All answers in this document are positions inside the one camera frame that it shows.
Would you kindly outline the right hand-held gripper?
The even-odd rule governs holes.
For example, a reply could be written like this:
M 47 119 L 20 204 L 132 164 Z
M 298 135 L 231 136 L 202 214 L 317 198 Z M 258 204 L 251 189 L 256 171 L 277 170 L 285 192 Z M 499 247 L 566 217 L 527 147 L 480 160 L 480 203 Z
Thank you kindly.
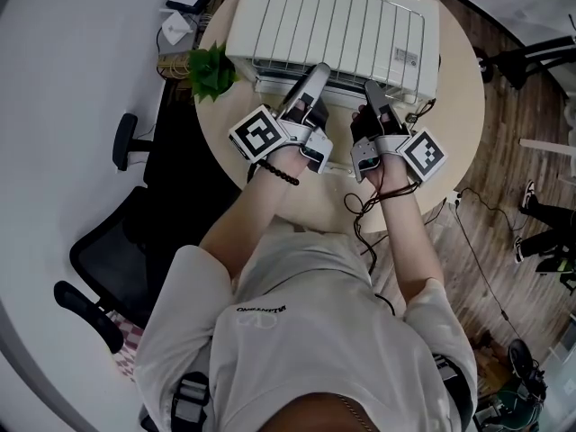
M 404 159 L 411 180 L 425 183 L 445 162 L 447 154 L 436 139 L 422 128 L 411 134 L 395 112 L 390 98 L 374 80 L 364 83 L 367 100 L 368 138 L 361 138 L 351 149 L 355 179 L 362 183 L 365 174 L 381 164 L 385 154 Z

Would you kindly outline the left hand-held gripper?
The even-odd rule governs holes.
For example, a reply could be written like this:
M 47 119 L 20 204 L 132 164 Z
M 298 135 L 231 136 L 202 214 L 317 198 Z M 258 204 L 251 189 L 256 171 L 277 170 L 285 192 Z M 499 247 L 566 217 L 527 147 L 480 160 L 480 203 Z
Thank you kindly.
M 282 107 L 294 107 L 302 101 L 307 107 L 304 110 L 294 107 L 273 115 L 262 104 L 229 130 L 229 140 L 245 160 L 255 164 L 280 147 L 293 146 L 309 160 L 310 171 L 324 171 L 333 143 L 326 133 L 328 110 L 322 101 L 317 101 L 330 73 L 324 62 L 311 67 L 283 99 Z

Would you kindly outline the person's right hand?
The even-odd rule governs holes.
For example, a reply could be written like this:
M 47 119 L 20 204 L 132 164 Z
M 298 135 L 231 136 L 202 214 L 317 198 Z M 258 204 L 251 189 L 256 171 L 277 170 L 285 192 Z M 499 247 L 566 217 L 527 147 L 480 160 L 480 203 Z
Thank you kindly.
M 379 119 L 369 104 L 361 105 L 358 111 L 353 113 L 350 130 L 354 144 L 362 139 L 374 140 L 381 134 Z

